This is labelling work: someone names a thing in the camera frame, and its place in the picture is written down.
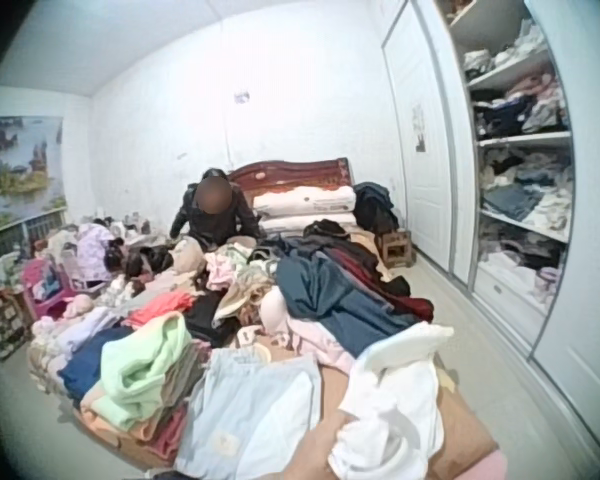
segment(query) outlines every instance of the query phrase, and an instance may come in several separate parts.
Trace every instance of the bed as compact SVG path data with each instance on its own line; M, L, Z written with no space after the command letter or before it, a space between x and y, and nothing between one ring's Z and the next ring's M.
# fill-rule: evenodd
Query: bed
M249 202L267 192L285 192L299 186L316 186L323 189L337 189L352 186L352 175L346 158L319 162L291 163L285 161L263 161L243 166L229 174L231 182L239 185ZM363 230L352 234L352 241L363 244L379 260L379 271L385 280L390 272L379 258L373 234ZM267 343L267 348L275 348ZM281 350L273 352L274 359L284 359L295 355ZM348 377L332 368L321 367L323 376L322 415L328 416L340 404L348 385ZM504 479L506 460L497 450L497 444L491 438L484 425L471 412L459 391L443 369L438 371L440 393L438 406L445 426L445 444L430 461L429 480L499 480ZM80 423L83 419L74 411ZM86 425L85 430L93 434ZM135 441L125 439L98 438L99 441L113 447L126 458L141 467L164 467L164 461L151 454Z

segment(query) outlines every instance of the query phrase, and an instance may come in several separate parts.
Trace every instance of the red headboard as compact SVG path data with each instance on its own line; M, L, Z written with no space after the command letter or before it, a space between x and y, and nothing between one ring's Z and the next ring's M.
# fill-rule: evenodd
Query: red headboard
M231 172L229 181L240 186L249 203L267 192L286 192L303 186L328 190L352 185L346 158L309 163L282 160L250 163Z

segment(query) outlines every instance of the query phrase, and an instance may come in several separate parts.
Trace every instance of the small wooden stool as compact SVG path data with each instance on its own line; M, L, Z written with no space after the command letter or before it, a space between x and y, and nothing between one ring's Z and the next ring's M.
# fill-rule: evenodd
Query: small wooden stool
M412 267L415 263L415 252L411 245L409 232L397 231L376 237L378 251L387 268L397 266Z

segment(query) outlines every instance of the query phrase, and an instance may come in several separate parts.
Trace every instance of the gray floor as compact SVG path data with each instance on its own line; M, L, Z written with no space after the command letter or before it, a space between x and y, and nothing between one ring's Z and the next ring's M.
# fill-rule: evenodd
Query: gray floor
M440 356L508 457L509 479L577 478L540 410L475 326L478 311L424 261L399 271L414 296L433 301L436 322L455 327ZM56 398L36 390L25 354L22 348L0 364L0 431L14 466L36 480L137 478L139 470L84 434Z

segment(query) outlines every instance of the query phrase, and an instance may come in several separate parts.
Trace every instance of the white pillow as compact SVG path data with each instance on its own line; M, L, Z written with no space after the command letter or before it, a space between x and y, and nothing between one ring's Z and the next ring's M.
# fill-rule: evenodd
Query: white pillow
M323 190L318 187L297 187L284 193L265 193L253 199L253 208L262 218L292 215L352 212L356 194L351 187Z

